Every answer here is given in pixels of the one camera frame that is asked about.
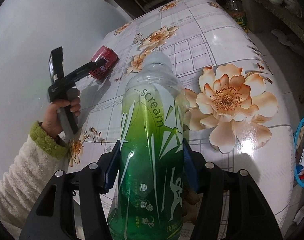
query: floral tablecloth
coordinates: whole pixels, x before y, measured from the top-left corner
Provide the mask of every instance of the floral tablecloth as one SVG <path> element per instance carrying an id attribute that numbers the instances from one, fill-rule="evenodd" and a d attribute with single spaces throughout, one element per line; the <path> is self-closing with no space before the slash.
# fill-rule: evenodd
<path id="1" fill-rule="evenodd" d="M 119 62 L 102 82 L 77 83 L 82 134 L 72 144 L 68 172 L 79 171 L 112 150 L 120 138 L 121 105 L 127 82 L 147 54 L 162 51 L 186 88 L 184 116 L 191 148 L 226 171 L 246 169 L 259 185 L 276 220 L 283 224 L 293 184 L 292 128 L 282 94 L 251 39 L 214 0 L 175 0 L 109 33 L 103 45 Z M 183 196 L 188 237 L 201 196 Z M 102 195 L 108 214 L 114 190 Z M 227 229 L 225 192 L 219 238 Z"/>

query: plastic bottle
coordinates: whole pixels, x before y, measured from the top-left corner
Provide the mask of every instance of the plastic bottle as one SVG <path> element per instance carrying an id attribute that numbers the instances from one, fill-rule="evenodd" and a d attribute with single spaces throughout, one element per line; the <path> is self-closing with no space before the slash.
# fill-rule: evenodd
<path id="1" fill-rule="evenodd" d="M 227 10 L 228 14 L 231 15 L 232 18 L 242 27 L 242 29 L 248 33 L 248 22 L 241 2 L 238 0 L 228 0 L 225 5 L 225 9 Z"/>
<path id="2" fill-rule="evenodd" d="M 185 109 L 170 59 L 148 55 L 123 96 L 118 197 L 108 215 L 114 240 L 179 238 Z"/>

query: person's left hand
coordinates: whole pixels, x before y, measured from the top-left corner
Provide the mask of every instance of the person's left hand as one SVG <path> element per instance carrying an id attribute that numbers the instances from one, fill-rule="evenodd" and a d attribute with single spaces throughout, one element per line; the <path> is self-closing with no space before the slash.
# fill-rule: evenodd
<path id="1" fill-rule="evenodd" d="M 57 118 L 57 110 L 60 107 L 65 107 L 71 105 L 70 111 L 74 113 L 75 116 L 79 116 L 81 112 L 80 98 L 77 97 L 73 99 L 71 102 L 58 99 L 52 102 L 46 110 L 43 123 L 41 125 L 42 129 L 46 131 L 46 133 L 51 136 L 53 139 L 56 139 L 59 133 L 63 131 L 60 120 Z"/>

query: metal bolt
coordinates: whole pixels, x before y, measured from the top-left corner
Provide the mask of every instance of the metal bolt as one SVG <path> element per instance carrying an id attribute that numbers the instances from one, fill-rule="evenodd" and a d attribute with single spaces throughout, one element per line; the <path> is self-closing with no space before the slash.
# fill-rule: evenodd
<path id="1" fill-rule="evenodd" d="M 214 164 L 211 162 L 208 162 L 205 164 L 205 167 L 207 167 L 208 169 L 212 169 L 212 168 L 214 168 Z"/>
<path id="2" fill-rule="evenodd" d="M 90 170 L 95 170 L 98 167 L 98 165 L 97 163 L 91 163 L 88 167 Z"/>
<path id="3" fill-rule="evenodd" d="M 246 170 L 240 170 L 240 174 L 242 175 L 242 176 L 247 176 L 249 173 L 246 171 Z"/>
<path id="4" fill-rule="evenodd" d="M 63 174 L 64 174 L 64 171 L 59 170 L 59 171 L 57 171 L 57 172 L 55 173 L 55 176 L 56 176 L 56 177 L 61 177 Z"/>

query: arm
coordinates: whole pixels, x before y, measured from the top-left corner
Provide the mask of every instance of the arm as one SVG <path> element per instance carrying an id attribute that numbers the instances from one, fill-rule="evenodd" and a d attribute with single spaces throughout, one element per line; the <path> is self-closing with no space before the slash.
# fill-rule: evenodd
<path id="1" fill-rule="evenodd" d="M 68 147 L 58 137 L 62 127 L 56 111 L 69 104 L 66 100 L 50 104 L 44 122 L 41 126 L 38 122 L 33 124 L 19 155 L 0 180 L 0 219 L 3 221 L 23 227 L 39 194 L 52 177 L 55 164 L 67 156 Z M 71 105 L 71 111 L 78 116 L 79 98 Z"/>

